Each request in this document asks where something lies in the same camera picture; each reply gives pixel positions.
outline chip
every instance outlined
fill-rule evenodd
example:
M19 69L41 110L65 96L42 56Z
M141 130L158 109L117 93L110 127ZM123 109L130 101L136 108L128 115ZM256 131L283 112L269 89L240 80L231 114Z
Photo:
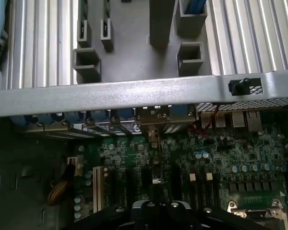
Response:
M222 160L221 159L216 159L216 165L222 165Z
M256 154L251 153L251 154L250 154L250 159L251 159L251 160L256 159Z

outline pci slot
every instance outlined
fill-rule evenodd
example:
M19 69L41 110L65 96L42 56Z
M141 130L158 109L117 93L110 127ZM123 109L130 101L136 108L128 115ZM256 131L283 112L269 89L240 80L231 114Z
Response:
M205 206L204 183L203 182L201 182L201 181L196 182L196 191L197 191L198 207L202 208Z
M205 183L206 206L212 207L213 205L213 190L210 182Z
M104 172L103 167L93 168L93 212L104 208Z
M173 164L170 170L172 199L182 200L180 167L177 164Z
M190 203L191 203L191 209L193 210L197 210L198 206L197 206L197 198L196 198L196 182L192 181L190 182Z

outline black switch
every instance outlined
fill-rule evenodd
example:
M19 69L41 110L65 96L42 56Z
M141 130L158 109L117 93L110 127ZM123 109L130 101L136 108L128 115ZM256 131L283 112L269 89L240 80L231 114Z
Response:
M250 79L231 80L228 84L229 91L233 96L250 95Z

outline green circuit board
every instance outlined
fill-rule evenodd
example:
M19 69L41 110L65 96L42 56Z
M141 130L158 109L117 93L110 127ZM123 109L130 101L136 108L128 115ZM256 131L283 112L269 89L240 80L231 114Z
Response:
M143 169L150 170L151 163L161 155L163 180L170 196L177 198L173 187L179 187L179 198L193 204L194 208L217 203L226 210L230 200L238 207L260 208L269 207L274 199L278 199L288 212L287 191L281 172L286 168L288 158L284 148L287 139L278 125L263 124L263 131L258 133L250 133L247 128L212 128L207 135L209 139L192 132L166 135L161 139L162 154L151 148L142 136L86 142L85 151L79 153L76 150L76 153L84 159L84 173L96 166L106 166L109 174L116 172L120 185L115 189L115 203L123 206L131 204L129 196L134 201L150 199L142 173ZM198 184L201 190L197 187L197 192L203 196L201 199L198 196L194 198L192 194L196 192L190 189L190 174L197 175L198 169L203 175L211 172L213 181L216 181L210 190L207 185ZM173 173L179 174L176 181L173 181ZM75 184L76 193L86 197L81 211L83 218L92 213L92 189L85 186L83 177L77 177ZM106 207L113 204L113 193L110 179L105 178ZM277 229L285 228L281 224Z

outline screw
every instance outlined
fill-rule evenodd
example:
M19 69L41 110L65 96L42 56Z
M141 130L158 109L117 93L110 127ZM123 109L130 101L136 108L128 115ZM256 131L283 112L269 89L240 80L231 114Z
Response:
M147 204L147 206L149 206L149 207L154 207L155 204L154 204L153 202L149 202L149 203Z
M167 114L159 114L159 119L166 119L167 118Z
M68 122L66 120L62 120L62 125L66 126Z
M178 207L178 206L179 206L179 204L178 204L178 203L176 203L176 202L173 202L173 203L171 204L171 206L172 206L172 207Z
M84 151L85 151L85 147L84 147L83 145L80 145L80 146L78 147L78 151L79 151L79 152L84 152Z
M87 123L91 123L92 122L92 119L90 117L88 117L86 120L85 120Z
M212 209L209 208L209 207L205 207L205 208L204 208L204 212L206 212L206 213L212 213Z
M158 147L158 143L152 142L152 148L156 149Z
M278 139L284 139L285 135L284 134L278 134L277 137L278 137Z
M235 215L238 217L243 217L243 214L241 212L237 212L237 213L235 213Z
M124 211L124 208L122 208L122 207L119 207L116 209L116 212L123 212L123 211Z

